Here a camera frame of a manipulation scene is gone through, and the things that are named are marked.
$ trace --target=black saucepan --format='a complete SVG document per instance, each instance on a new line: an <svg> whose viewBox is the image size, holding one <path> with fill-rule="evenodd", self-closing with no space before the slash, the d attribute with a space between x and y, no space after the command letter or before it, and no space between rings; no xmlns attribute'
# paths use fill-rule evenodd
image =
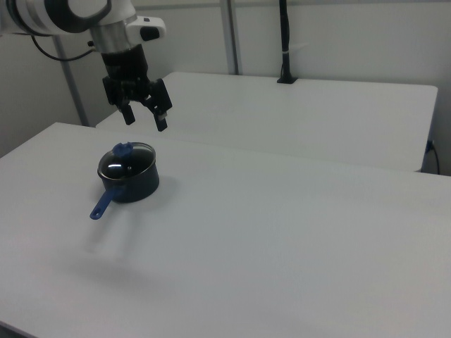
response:
<svg viewBox="0 0 451 338"><path fill-rule="evenodd" d="M97 169L105 192L90 217L100 219L111 201L136 202L155 192L160 183L155 162L154 148L145 143L117 144L106 153Z"/></svg>

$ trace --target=blue pot handle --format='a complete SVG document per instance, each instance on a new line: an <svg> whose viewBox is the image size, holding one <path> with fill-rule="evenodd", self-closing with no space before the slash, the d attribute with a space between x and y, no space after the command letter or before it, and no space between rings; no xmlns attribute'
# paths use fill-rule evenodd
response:
<svg viewBox="0 0 451 338"><path fill-rule="evenodd" d="M124 192L124 187L112 187L104 192L99 200L99 203L95 206L94 210L91 212L90 218L93 220L98 220L104 214L106 208L114 197L119 196Z"/></svg>

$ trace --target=white tabletop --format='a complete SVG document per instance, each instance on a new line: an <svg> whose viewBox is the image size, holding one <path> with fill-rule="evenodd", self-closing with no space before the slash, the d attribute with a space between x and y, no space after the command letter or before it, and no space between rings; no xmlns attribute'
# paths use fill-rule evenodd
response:
<svg viewBox="0 0 451 338"><path fill-rule="evenodd" d="M118 142L161 185L89 219ZM56 124L0 159L0 321L41 338L448 338L451 180Z"/></svg>
<svg viewBox="0 0 451 338"><path fill-rule="evenodd" d="M266 151L379 168L421 169L437 88L173 73L174 107L159 134L153 115L133 104L137 122L114 113L105 130Z"/></svg>

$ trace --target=black cable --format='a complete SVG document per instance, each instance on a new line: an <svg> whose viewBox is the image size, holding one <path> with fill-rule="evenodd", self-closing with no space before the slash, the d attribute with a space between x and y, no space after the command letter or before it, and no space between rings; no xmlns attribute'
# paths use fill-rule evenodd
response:
<svg viewBox="0 0 451 338"><path fill-rule="evenodd" d="M56 56L50 55L45 50L43 50L42 47L37 43L36 37L31 36L31 39L33 40L33 43L39 49L39 51L41 53L43 53L47 58L51 58L52 60L60 61L60 62L70 62L70 61L80 60L81 58L84 58L85 56L91 54L94 51L94 49L90 49L86 53L83 53L83 54L81 54L79 56L75 56L73 58L57 58Z"/></svg>
<svg viewBox="0 0 451 338"><path fill-rule="evenodd" d="M437 149L435 149L434 145L432 145L431 150L434 150L435 161L437 162L437 175L440 174L440 162L438 161Z"/></svg>

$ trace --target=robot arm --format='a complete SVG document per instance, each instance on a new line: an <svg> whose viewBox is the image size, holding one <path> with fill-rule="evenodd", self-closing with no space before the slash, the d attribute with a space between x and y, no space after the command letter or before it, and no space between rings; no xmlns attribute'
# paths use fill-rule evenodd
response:
<svg viewBox="0 0 451 338"><path fill-rule="evenodd" d="M166 34L162 19L136 15L130 0L0 0L0 35L51 36L89 30L104 60L104 86L129 125L131 101L146 106L159 131L167 128L172 103L163 80L151 82L142 43Z"/></svg>

